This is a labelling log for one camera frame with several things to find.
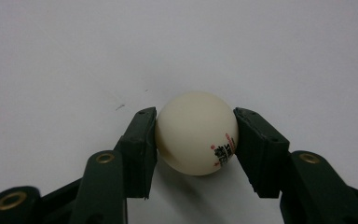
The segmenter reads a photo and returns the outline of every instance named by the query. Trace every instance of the white surface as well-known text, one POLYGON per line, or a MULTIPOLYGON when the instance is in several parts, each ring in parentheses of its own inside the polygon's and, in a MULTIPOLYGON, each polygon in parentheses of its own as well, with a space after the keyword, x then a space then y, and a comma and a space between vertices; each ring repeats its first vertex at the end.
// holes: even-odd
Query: white surface
MULTIPOLYGON (((0 191, 76 180, 186 91, 257 111, 358 188, 358 1, 19 0, 0 1, 0 191)), ((282 223, 236 159, 202 178, 159 160, 129 220, 282 223)))
POLYGON ((186 175, 209 175, 226 166, 238 143, 238 123, 231 107, 205 91, 170 100, 158 113, 159 156, 186 175))

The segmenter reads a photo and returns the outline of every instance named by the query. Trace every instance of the small mark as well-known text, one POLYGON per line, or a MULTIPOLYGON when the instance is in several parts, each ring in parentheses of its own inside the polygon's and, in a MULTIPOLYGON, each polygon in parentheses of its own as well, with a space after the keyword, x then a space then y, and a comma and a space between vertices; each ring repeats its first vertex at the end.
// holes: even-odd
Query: small mark
POLYGON ((119 109, 121 109, 121 107, 124 107, 126 105, 120 105, 118 108, 116 108, 116 111, 118 111, 119 109))
POLYGON ((228 133, 226 133, 226 138, 228 140, 229 146, 235 151, 234 141, 232 141, 233 139, 229 136, 228 133))

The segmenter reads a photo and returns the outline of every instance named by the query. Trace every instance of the brass screw insert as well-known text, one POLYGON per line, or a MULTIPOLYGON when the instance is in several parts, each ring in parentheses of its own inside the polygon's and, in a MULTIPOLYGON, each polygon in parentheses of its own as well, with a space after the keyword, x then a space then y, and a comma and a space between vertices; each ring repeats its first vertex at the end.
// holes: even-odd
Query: brass screw insert
POLYGON ((104 153, 97 157, 97 162, 98 163, 108 163, 108 162, 112 161, 114 158, 115 158, 115 156, 112 155, 111 153, 104 153))
POLYGON ((6 211, 17 207, 27 198, 27 194, 23 191, 16 191, 9 193, 7 196, 0 199, 0 211, 6 211))
POLYGON ((306 161, 308 163, 312 163, 312 164, 321 162, 321 160, 319 160, 316 156, 309 154, 309 153, 302 153, 302 154, 300 154, 299 157, 301 160, 306 161))

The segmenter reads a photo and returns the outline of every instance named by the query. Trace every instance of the white ball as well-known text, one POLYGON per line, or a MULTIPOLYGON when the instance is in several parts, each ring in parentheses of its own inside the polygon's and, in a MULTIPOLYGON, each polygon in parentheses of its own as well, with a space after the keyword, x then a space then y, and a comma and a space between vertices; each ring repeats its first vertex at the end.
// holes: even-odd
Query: white ball
POLYGON ((238 124, 220 98, 192 91, 168 102, 158 114, 156 144, 163 160, 187 175, 219 170, 234 155, 238 124))

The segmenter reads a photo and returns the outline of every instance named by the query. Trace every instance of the printed logo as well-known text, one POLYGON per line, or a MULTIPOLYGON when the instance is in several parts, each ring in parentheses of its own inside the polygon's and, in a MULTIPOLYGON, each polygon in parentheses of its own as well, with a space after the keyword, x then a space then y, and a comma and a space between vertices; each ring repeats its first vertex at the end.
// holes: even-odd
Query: printed logo
POLYGON ((226 133, 226 138, 228 140, 228 144, 218 147, 211 145, 211 149, 214 150, 214 155, 219 159, 219 162, 215 162, 214 166, 223 166, 224 164, 228 163, 228 160, 235 153, 234 139, 231 138, 228 133, 226 133))

